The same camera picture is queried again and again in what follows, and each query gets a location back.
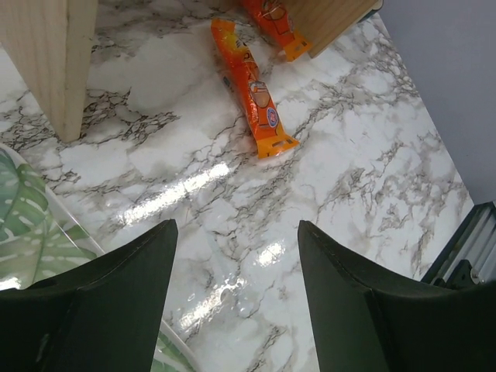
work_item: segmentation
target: plastic packaging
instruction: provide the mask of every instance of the plastic packaging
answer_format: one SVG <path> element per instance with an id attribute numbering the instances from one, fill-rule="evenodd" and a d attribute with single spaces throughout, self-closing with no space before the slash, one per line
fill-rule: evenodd
<path id="1" fill-rule="evenodd" d="M 272 157 L 299 142 L 284 132 L 267 86 L 259 80 L 258 66 L 250 49 L 234 33 L 234 26 L 234 22 L 212 20 L 212 35 L 230 72 L 224 83 L 239 94 L 257 142 L 258 157 Z"/>
<path id="2" fill-rule="evenodd" d="M 284 49 L 286 59 L 295 60 L 312 45 L 293 27 L 288 11 L 279 0 L 241 0 L 257 25 Z"/>

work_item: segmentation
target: orange snack package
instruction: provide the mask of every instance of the orange snack package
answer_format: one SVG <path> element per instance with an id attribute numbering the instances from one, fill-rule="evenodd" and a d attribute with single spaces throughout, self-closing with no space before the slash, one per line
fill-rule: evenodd
<path id="1" fill-rule="evenodd" d="M 234 33 L 234 25 L 234 22 L 213 19 L 212 35 L 241 98 L 257 142 L 258 157 L 272 157 L 297 146 L 299 142 L 284 132 L 267 86 L 258 80 L 258 66 L 248 46 Z M 227 77 L 224 83 L 231 88 Z"/>
<path id="2" fill-rule="evenodd" d="M 284 49 L 287 60 L 295 60 L 312 48 L 294 29 L 288 11 L 279 0 L 241 0 L 241 3 L 257 25 Z"/>

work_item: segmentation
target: wooden leg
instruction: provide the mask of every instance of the wooden leg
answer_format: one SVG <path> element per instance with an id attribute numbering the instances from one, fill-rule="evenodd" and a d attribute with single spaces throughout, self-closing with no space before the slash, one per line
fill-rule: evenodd
<path id="1" fill-rule="evenodd" d="M 313 43 L 316 57 L 332 41 L 360 21 L 377 0 L 284 0 L 295 27 Z"/>
<path id="2" fill-rule="evenodd" d="M 63 141 L 80 136 L 98 0 L 0 0 L 0 42 Z"/>

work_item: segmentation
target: snack stick packet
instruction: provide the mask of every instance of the snack stick packet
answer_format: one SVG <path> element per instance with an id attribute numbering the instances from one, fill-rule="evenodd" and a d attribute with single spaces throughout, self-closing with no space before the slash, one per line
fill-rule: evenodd
<path id="1" fill-rule="evenodd" d="M 257 142 L 258 157 L 272 157 L 295 147 L 299 142 L 288 136 L 265 83 L 259 80 L 258 66 L 248 46 L 234 33 L 234 22 L 212 20 L 212 35 L 229 67 L 246 118 Z M 231 88 L 230 82 L 224 83 Z"/>
<path id="2" fill-rule="evenodd" d="M 288 61 L 312 48 L 312 44 L 294 29 L 288 11 L 279 0 L 241 0 L 241 3 L 257 25 L 284 49 Z"/>

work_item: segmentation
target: marble countertop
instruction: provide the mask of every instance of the marble countertop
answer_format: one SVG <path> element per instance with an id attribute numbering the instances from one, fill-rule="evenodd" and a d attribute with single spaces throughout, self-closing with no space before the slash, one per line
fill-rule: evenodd
<path id="1" fill-rule="evenodd" d="M 473 203 L 377 16 L 285 63 L 237 21 L 301 145 L 260 161 L 194 0 L 100 1 L 82 138 L 60 143 L 0 49 L 0 140 L 105 250 L 180 230 L 164 317 L 206 372 L 317 371 L 301 219 L 419 279 Z"/>

